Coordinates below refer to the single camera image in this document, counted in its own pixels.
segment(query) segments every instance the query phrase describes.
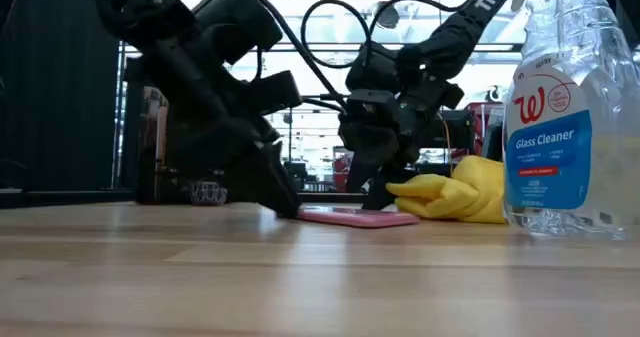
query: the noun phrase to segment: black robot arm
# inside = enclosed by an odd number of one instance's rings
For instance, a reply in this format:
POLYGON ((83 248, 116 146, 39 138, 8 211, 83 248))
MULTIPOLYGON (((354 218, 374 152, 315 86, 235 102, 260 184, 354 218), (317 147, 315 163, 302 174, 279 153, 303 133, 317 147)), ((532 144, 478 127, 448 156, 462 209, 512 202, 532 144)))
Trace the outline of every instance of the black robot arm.
POLYGON ((365 43, 349 71, 352 92, 340 136, 354 152, 347 190, 370 181, 365 209, 393 202, 387 182, 416 175, 407 169, 428 140, 426 131, 443 106, 455 108, 463 91, 447 80, 464 68, 482 33, 507 0, 468 0, 424 42, 394 52, 365 43))
POLYGON ((238 81, 224 67, 282 33, 259 0, 96 0, 103 25, 135 46, 139 75, 169 100, 166 162, 187 178, 223 170, 223 184, 285 217, 300 201, 280 162, 278 133, 265 119, 302 103, 291 72, 238 81))
MULTIPOLYGON (((423 69, 430 76, 451 79, 466 65, 484 30, 507 0, 467 0, 463 7, 436 28, 429 39, 398 52, 396 65, 403 72, 423 69)), ((411 83, 409 73, 407 83, 411 83)))

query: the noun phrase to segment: glass cleaner bottle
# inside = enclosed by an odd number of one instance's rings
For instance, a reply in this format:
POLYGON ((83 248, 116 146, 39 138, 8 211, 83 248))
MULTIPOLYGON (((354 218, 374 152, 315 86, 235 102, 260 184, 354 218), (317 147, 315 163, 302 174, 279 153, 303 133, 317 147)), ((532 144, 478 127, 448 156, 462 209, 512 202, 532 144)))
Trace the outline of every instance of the glass cleaner bottle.
POLYGON ((624 34, 606 0, 526 7, 505 102, 506 217, 533 235, 625 239, 640 211, 640 88, 624 34))

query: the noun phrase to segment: cable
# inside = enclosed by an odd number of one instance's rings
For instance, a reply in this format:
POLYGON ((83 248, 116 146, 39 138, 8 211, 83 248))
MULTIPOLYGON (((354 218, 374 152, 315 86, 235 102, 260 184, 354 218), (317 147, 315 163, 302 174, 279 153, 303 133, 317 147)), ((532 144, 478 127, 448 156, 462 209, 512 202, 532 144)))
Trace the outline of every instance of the cable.
POLYGON ((251 82, 256 82, 262 77, 262 48, 258 47, 256 55, 258 56, 258 61, 256 61, 258 69, 256 71, 256 76, 253 77, 253 81, 251 82))
POLYGON ((291 27, 289 27, 289 25, 287 24, 287 21, 285 21, 282 14, 278 12, 278 9, 276 9, 276 7, 273 4, 271 4, 271 2, 269 2, 269 0, 260 0, 260 2, 267 8, 267 10, 269 10, 271 15, 273 15, 273 17, 276 19, 276 21, 278 22, 278 24, 280 25, 284 33, 287 35, 287 37, 289 37, 289 40, 291 41, 293 46, 296 48, 296 50, 298 51, 302 59, 309 66, 309 68, 311 68, 311 71, 316 75, 316 77, 318 77, 318 79, 320 80, 320 83, 322 83, 324 88, 327 89, 331 97, 333 97, 336 100, 336 102, 340 104, 342 109, 339 109, 338 111, 341 113, 344 113, 344 109, 347 107, 347 103, 342 98, 342 95, 338 93, 338 91, 331 85, 331 82, 329 82, 327 77, 324 74, 322 74, 322 71, 320 71, 320 68, 318 68, 318 65, 315 64, 315 62, 313 61, 313 58, 311 57, 311 53, 309 52, 309 50, 304 48, 302 43, 300 43, 300 40, 298 40, 295 33, 293 33, 293 31, 291 30, 291 27))
POLYGON ((330 5, 330 4, 344 7, 347 11, 351 12, 351 14, 353 14, 356 17, 356 19, 358 20, 358 23, 360 23, 360 26, 362 27, 362 30, 364 31, 365 43, 368 43, 368 41, 371 41, 371 33, 369 32, 369 28, 367 28, 367 22, 364 20, 364 17, 362 17, 362 15, 360 15, 360 12, 358 12, 358 10, 355 9, 352 5, 340 0, 320 0, 314 3, 313 5, 311 5, 311 7, 309 7, 307 12, 305 12, 304 16, 302 16, 302 23, 300 24, 300 41, 302 42, 302 46, 309 52, 309 55, 317 64, 327 68, 333 68, 333 69, 349 68, 353 66, 354 64, 353 61, 345 64, 331 64, 331 63, 325 62, 319 59, 318 57, 316 57, 311 52, 311 49, 309 48, 309 44, 307 43, 307 36, 306 36, 307 23, 309 22, 309 18, 311 17, 311 14, 316 9, 318 9, 318 7, 321 7, 324 5, 330 5))
MULTIPOLYGON (((318 57, 316 57, 312 52, 311 49, 309 48, 309 43, 307 42, 307 23, 309 22, 309 18, 311 18, 311 14, 318 9, 320 6, 323 5, 328 5, 328 4, 333 4, 333 5, 338 5, 341 7, 344 7, 346 10, 348 10, 349 12, 351 12, 351 14, 353 14, 354 17, 356 17, 356 19, 358 20, 358 22, 360 23, 360 26, 362 27, 362 30, 364 32, 365 35, 365 41, 364 41, 364 45, 367 51, 369 51, 369 54, 371 53, 371 45, 373 43, 373 30, 376 27, 376 23, 378 22, 378 20, 380 19, 380 17, 382 16, 382 14, 384 13, 384 11, 387 10, 387 8, 392 7, 393 5, 395 5, 398 2, 402 2, 402 1, 414 1, 414 2, 420 2, 420 3, 425 3, 428 4, 430 6, 433 6, 435 8, 438 8, 441 11, 444 12, 455 12, 458 11, 460 9, 462 9, 466 2, 461 4, 460 6, 456 6, 456 7, 449 7, 449 6, 445 6, 440 2, 436 2, 434 0, 389 0, 385 3, 383 3, 380 8, 376 11, 375 15, 373 16, 373 20, 371 21, 371 24, 369 26, 367 26, 367 23, 364 19, 364 17, 362 17, 362 15, 360 14, 360 12, 358 12, 357 9, 355 9, 355 7, 353 7, 352 5, 344 2, 344 1, 340 1, 340 0, 320 0, 316 3, 314 3, 313 5, 311 5, 311 7, 309 7, 309 9, 307 10, 307 12, 304 14, 304 16, 302 17, 302 23, 300 25, 300 40, 302 42, 302 46, 304 47, 304 49, 306 50, 306 52, 311 56, 311 59, 313 59, 314 62, 316 62, 317 64, 327 67, 327 68, 332 68, 332 69, 343 69, 343 68, 350 68, 353 67, 353 65, 355 64, 355 60, 351 61, 349 63, 344 63, 344 64, 331 64, 328 62, 325 62, 321 59, 319 59, 318 57)), ((367 55, 367 57, 365 58, 364 63, 367 64, 369 60, 369 55, 367 55)))
POLYGON ((319 100, 313 99, 313 98, 305 98, 305 99, 302 100, 302 102, 308 103, 308 104, 312 104, 312 105, 318 106, 318 107, 329 108, 329 109, 332 109, 334 111, 338 111, 340 113, 344 113, 344 110, 342 108, 334 105, 333 103, 319 101, 319 100))
POLYGON ((453 176, 453 158, 451 155, 451 137, 449 136, 449 125, 447 125, 447 121, 442 117, 442 113, 438 112, 438 117, 440 117, 440 121, 444 125, 445 135, 447 137, 447 149, 449 150, 449 172, 451 176, 453 176))
POLYGON ((457 11, 461 10, 467 4, 467 2, 465 1, 464 3, 462 3, 459 6, 449 7, 449 6, 443 5, 440 2, 436 2, 434 0, 389 0, 389 1, 385 2, 385 3, 383 3, 380 6, 380 8, 378 9, 378 11, 376 11, 376 14, 373 16, 373 20, 371 21, 371 24, 369 24, 369 33, 373 34, 373 30, 376 27, 376 23, 380 19, 380 16, 382 16, 382 13, 384 13, 384 11, 387 8, 395 5, 398 2, 403 2, 403 1, 413 1, 413 2, 424 3, 424 4, 427 4, 429 6, 435 7, 437 9, 439 9, 440 11, 444 11, 444 12, 457 12, 457 11))

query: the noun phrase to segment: black curtain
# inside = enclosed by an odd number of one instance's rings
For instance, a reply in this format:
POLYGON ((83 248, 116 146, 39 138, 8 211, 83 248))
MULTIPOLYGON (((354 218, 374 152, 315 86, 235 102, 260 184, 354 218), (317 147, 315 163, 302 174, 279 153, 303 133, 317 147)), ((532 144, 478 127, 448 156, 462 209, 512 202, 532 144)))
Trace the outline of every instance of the black curtain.
POLYGON ((640 0, 608 0, 618 17, 629 47, 640 44, 640 0))
POLYGON ((0 183, 109 188, 117 68, 93 0, 15 0, 0 36, 0 183))

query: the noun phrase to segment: wooden table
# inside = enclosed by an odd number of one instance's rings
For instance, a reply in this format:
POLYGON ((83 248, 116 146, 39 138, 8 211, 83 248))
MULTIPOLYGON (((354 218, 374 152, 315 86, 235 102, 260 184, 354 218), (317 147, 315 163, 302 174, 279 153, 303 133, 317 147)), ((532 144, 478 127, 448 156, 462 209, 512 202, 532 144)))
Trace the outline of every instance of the wooden table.
POLYGON ((0 211, 0 336, 640 335, 638 244, 253 205, 0 211))

